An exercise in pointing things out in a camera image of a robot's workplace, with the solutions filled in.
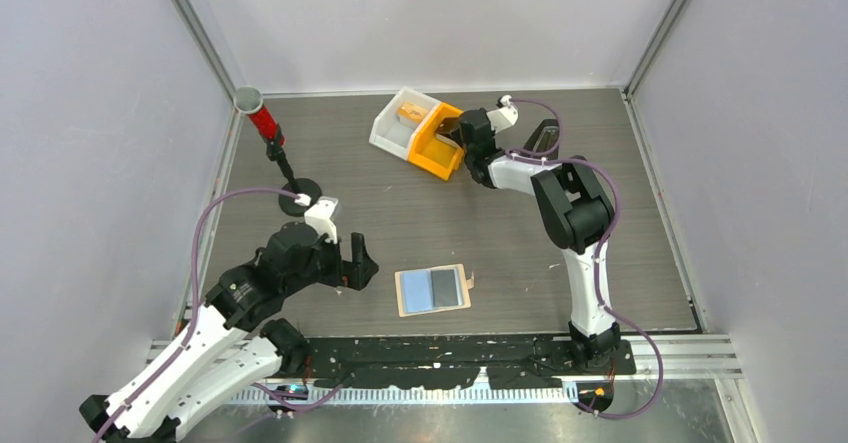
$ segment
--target orange box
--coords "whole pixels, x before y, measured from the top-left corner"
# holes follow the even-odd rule
[[[439,103],[430,118],[421,122],[418,134],[412,140],[407,161],[447,181],[451,173],[459,169],[465,151],[453,141],[437,135],[436,130],[445,118],[459,117],[461,114],[459,108]]]

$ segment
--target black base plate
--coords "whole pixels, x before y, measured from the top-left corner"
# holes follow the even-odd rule
[[[309,198],[312,199],[312,205],[318,201],[318,198],[321,198],[321,187],[318,186],[318,183],[315,183],[314,180],[310,180],[309,178],[296,178],[295,181],[297,181],[297,186],[300,187],[300,191],[295,192],[288,183],[286,183],[286,186],[284,186],[283,189],[291,191],[292,193],[306,193],[309,195]],[[293,199],[283,195],[280,195],[280,197],[277,198],[277,203],[280,204],[280,209],[283,210],[283,213],[289,216],[303,216],[303,214],[306,213],[306,210],[309,209],[309,206],[300,206],[295,203]]]
[[[310,367],[318,387],[344,381],[370,389],[466,388],[481,367],[492,389],[562,387],[556,376],[606,375],[613,361],[617,374],[636,373],[627,340],[605,361],[580,371],[570,364],[567,339],[552,334],[310,338]]]
[[[597,388],[604,389],[603,396],[595,394],[595,390]],[[577,383],[577,391],[579,393],[577,400],[583,406],[588,406],[592,410],[597,410],[598,412],[606,411],[607,408],[612,405],[612,399],[615,396],[615,388],[604,382]],[[585,408],[577,405],[576,403],[574,406],[580,411],[586,411]]]

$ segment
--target white box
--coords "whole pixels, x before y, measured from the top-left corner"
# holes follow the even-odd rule
[[[380,147],[389,153],[402,158],[404,160],[409,157],[409,147],[412,145],[412,140],[418,134],[418,129],[421,125],[408,118],[398,115],[398,110],[401,105],[409,102],[413,105],[420,106],[428,111],[422,121],[430,118],[430,115],[441,103],[435,98],[431,98],[424,93],[419,93],[412,88],[403,87],[392,98],[388,105],[383,108],[383,111],[374,118],[374,125],[371,127],[371,136],[368,141],[377,147]]]

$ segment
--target plastic container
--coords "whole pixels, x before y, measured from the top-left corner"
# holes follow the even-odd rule
[[[424,117],[422,123],[417,123],[398,114],[401,105],[407,101],[430,111]],[[439,100],[419,93],[412,88],[401,88],[398,94],[392,98],[392,101],[374,118],[374,125],[371,127],[371,136],[368,141],[399,158],[408,159],[413,137],[418,134],[423,122],[427,121],[427,118],[437,106],[439,106]]]
[[[395,273],[398,314],[401,318],[471,307],[474,275],[465,276],[462,264]]]
[[[404,103],[424,108],[420,122],[402,116]],[[462,110],[411,88],[402,88],[374,119],[368,141],[389,153],[423,168],[443,180],[462,163],[464,151],[448,138],[436,134],[445,118],[458,117]]]
[[[459,168],[465,152],[450,139],[436,134],[436,130],[445,118],[458,117],[461,114],[462,110],[459,108],[439,103],[436,111],[431,112],[421,122],[418,132],[413,135],[407,161],[447,181],[451,173]]]

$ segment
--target blue pad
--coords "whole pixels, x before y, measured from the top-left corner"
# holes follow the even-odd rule
[[[429,270],[406,271],[400,275],[403,309],[407,313],[430,311],[433,306],[433,286]]]

